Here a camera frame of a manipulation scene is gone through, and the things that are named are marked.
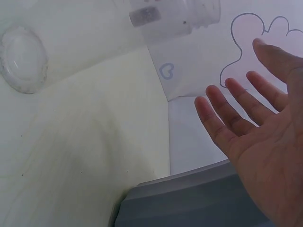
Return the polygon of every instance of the clear plastic bottle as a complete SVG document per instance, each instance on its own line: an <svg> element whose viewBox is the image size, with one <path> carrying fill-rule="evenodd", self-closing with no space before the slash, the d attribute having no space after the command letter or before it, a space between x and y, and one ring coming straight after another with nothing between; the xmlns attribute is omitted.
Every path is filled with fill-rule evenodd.
<svg viewBox="0 0 303 227"><path fill-rule="evenodd" d="M11 1L0 3L1 11L13 12L0 16L0 69L23 93L144 44L218 23L221 13L220 0Z"/></svg>

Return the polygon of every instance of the white surface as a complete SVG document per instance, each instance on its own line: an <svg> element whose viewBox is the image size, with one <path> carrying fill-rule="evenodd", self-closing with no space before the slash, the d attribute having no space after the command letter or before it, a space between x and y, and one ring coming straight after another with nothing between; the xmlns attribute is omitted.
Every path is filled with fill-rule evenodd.
<svg viewBox="0 0 303 227"><path fill-rule="evenodd" d="M29 27L49 57L49 86L101 61L143 47L128 0L38 0L16 24Z"/></svg>
<svg viewBox="0 0 303 227"><path fill-rule="evenodd" d="M289 29L303 30L303 14L299 10L302 7L303 1L298 0L222 0L221 20L218 24L210 25L208 28L201 27L190 35L149 46L167 99L170 101L183 96L204 96L205 89L211 84L219 86L223 92L227 93L227 89L220 86L220 74L225 66L238 60L241 55L241 51L231 35L232 21L238 15L257 14L263 20L266 30L269 30L276 17L284 16L288 19ZM295 45L298 43L297 39L292 39L291 35L287 39L285 38L288 30L286 20L277 20L271 27L273 33L263 35L262 31L254 32L254 24L246 23L245 19L241 21L242 27L239 30L242 33L239 33L236 38L247 37L244 39L245 45L239 43L242 49L248 50L243 52L242 59L245 59L245 62L241 62L243 68L250 65L245 68L246 70L259 70L261 73L265 71L261 64L255 64L257 58L251 54L253 53L252 40L257 37L265 38L266 42L272 44L283 43L284 45L281 46L288 51L292 50L291 52L295 54L303 55L302 45ZM258 27L263 27L261 20L258 20L258 23L261 25ZM241 73L239 76L228 73L227 76L236 77L240 83L247 84L245 73Z"/></svg>
<svg viewBox="0 0 303 227"><path fill-rule="evenodd" d="M168 104L146 49L24 95L0 78L0 226L105 227L169 175Z"/></svg>

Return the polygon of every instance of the hand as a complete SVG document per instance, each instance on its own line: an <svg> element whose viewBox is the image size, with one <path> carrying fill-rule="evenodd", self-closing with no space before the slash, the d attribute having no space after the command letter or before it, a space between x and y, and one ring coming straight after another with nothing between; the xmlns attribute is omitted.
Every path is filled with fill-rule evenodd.
<svg viewBox="0 0 303 227"><path fill-rule="evenodd" d="M273 113L234 79L225 84L257 124L250 123L229 105L215 86L195 105L214 143L235 166L246 190L258 207L277 225L303 226L303 59L256 39L260 62L287 84L288 95L256 72L247 78L279 112Z"/></svg>

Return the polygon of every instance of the gray plastic object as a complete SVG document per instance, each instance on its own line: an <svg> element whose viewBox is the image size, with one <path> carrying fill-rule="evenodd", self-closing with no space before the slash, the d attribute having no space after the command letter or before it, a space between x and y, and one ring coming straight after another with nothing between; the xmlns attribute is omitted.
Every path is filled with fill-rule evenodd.
<svg viewBox="0 0 303 227"><path fill-rule="evenodd" d="M227 161L138 185L115 222L115 227L273 226Z"/></svg>

